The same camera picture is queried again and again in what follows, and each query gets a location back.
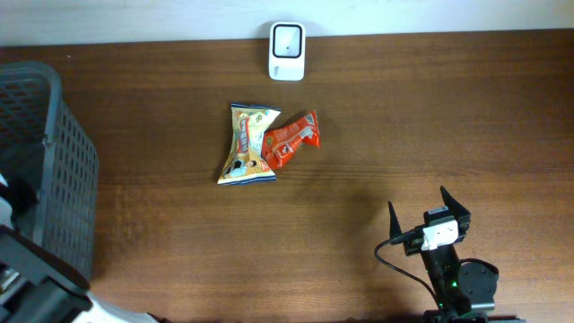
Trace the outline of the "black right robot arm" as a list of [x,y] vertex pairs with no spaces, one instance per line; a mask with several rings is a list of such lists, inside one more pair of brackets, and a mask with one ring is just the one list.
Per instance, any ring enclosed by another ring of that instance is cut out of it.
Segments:
[[[492,316],[499,269],[477,258],[460,258],[455,245],[464,240],[470,228],[471,213],[440,189],[443,206],[426,211],[424,223],[403,231],[392,204],[389,210],[389,238],[374,249],[376,259],[385,266],[421,284],[437,308],[422,315],[424,322],[519,322],[516,316]],[[430,281],[394,266],[379,255],[387,245],[401,245],[406,256],[419,255]]]

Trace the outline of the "yellow wet wipes pack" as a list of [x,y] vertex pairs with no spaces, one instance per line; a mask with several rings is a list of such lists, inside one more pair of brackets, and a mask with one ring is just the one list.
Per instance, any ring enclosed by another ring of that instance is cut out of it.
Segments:
[[276,176],[262,156],[265,131],[281,110],[263,105],[232,103],[232,143],[217,184],[247,185],[275,181]]

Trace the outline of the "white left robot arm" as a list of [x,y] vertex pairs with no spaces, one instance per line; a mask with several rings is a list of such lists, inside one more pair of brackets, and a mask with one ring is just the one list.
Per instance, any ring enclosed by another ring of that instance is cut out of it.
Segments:
[[160,323],[150,313],[99,300],[73,267],[23,237],[13,218],[38,203],[23,181],[1,179],[1,320],[36,323]]

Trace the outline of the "red snack packet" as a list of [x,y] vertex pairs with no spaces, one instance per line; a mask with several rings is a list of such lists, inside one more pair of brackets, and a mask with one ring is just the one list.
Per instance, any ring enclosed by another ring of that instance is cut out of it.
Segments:
[[315,110],[286,127],[265,132],[262,156],[271,170],[278,170],[292,159],[303,144],[321,145]]

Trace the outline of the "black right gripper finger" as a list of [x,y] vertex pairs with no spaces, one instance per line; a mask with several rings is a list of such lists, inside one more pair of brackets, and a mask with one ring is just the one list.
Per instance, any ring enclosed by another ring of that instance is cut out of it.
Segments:
[[444,205],[452,212],[454,217],[457,220],[469,220],[471,213],[458,201],[456,201],[456,199],[450,195],[444,186],[441,186],[439,189]]
[[392,202],[389,201],[387,204],[389,210],[389,238],[393,240],[401,236],[403,232],[401,230],[400,223],[398,221]]

